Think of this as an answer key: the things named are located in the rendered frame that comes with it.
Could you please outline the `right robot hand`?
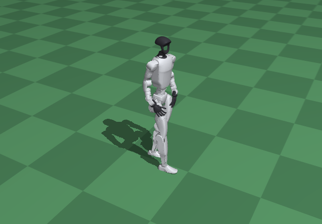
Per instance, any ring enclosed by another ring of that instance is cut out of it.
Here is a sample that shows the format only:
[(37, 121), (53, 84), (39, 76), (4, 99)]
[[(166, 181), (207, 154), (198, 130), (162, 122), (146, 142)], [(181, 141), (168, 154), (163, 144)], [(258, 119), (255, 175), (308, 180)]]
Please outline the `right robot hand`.
[[(153, 106), (151, 106), (151, 107), (153, 107), (153, 110), (154, 110), (154, 112), (156, 113), (156, 115), (157, 115), (158, 117), (159, 117), (159, 115), (160, 115), (160, 116), (162, 116), (162, 115), (164, 115), (164, 116), (165, 116), (166, 112), (165, 112), (165, 111), (163, 111), (163, 110), (162, 110), (162, 108), (163, 108), (163, 109), (166, 109), (166, 108), (165, 108), (165, 107), (161, 107), (161, 106), (157, 105), (157, 104), (156, 104), (156, 102), (155, 102), (155, 100), (153, 100), (153, 99), (152, 99), (152, 101), (154, 102), (154, 105), (153, 105)], [(165, 114), (163, 114), (161, 111), (162, 111), (163, 113), (165, 113)], [(161, 115), (160, 113), (161, 113), (162, 115)]]

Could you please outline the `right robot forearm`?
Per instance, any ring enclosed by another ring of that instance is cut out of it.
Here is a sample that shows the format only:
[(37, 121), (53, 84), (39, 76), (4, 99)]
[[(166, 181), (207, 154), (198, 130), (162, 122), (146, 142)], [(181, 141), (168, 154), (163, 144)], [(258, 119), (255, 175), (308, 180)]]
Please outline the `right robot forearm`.
[(151, 89), (147, 88), (146, 81), (143, 81), (143, 91), (145, 93), (145, 100), (149, 103), (149, 105), (153, 106), (154, 102), (152, 101)]

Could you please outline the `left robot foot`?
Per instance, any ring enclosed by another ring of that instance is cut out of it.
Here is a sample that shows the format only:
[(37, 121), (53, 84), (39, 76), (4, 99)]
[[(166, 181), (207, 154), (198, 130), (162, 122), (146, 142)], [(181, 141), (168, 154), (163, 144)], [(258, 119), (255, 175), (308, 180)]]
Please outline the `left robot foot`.
[[(153, 151), (152, 151), (153, 152)], [(152, 155), (152, 156), (155, 156), (155, 157), (159, 157), (160, 158), (160, 155), (158, 153), (158, 151), (156, 151), (155, 153), (152, 153), (151, 150), (148, 151), (148, 155)]]

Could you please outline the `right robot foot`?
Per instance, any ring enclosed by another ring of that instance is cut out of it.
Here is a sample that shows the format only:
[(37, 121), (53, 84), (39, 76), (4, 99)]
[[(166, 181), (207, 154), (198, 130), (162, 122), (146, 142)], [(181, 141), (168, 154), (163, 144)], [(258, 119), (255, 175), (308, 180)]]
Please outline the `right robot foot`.
[(175, 169), (175, 168), (173, 168), (173, 167), (171, 167), (171, 166), (169, 166), (169, 165), (167, 165), (167, 167), (163, 167), (163, 166), (162, 166), (162, 164), (160, 164), (160, 165), (158, 166), (158, 169), (159, 169), (159, 170), (161, 170), (161, 171), (165, 171), (165, 172), (167, 172), (167, 173), (172, 173), (172, 174), (175, 174), (175, 173), (177, 173), (177, 172), (178, 172), (178, 170), (177, 170), (177, 169)]

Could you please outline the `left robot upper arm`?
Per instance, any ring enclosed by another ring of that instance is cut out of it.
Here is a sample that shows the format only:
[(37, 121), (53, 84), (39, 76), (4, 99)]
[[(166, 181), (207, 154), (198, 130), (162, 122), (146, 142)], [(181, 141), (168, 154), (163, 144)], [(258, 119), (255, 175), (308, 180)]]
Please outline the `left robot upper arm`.
[[(172, 54), (169, 54), (172, 58), (173, 58), (173, 67), (174, 67), (174, 62), (175, 62), (175, 60), (176, 60), (176, 57), (174, 56), (174, 55), (172, 55)], [(172, 68), (173, 69), (173, 68)], [(172, 72), (172, 76), (171, 76), (171, 78), (174, 76), (174, 73)]]

